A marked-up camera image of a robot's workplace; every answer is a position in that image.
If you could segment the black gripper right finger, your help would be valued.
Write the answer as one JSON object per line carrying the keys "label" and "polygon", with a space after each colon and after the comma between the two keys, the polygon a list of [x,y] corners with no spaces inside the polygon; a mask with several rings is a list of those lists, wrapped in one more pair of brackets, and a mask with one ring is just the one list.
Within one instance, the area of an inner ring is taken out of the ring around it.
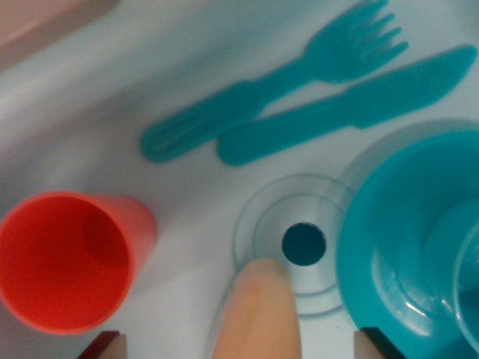
{"label": "black gripper right finger", "polygon": [[353,335],[355,359],[402,358],[403,353],[377,327],[364,327]]}

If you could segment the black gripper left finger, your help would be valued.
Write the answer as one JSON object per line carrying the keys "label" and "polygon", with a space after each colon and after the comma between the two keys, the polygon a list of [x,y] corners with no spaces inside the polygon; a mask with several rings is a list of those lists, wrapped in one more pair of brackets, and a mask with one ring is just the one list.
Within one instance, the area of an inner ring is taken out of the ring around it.
{"label": "black gripper left finger", "polygon": [[102,331],[77,359],[127,359],[127,339],[119,331]]}

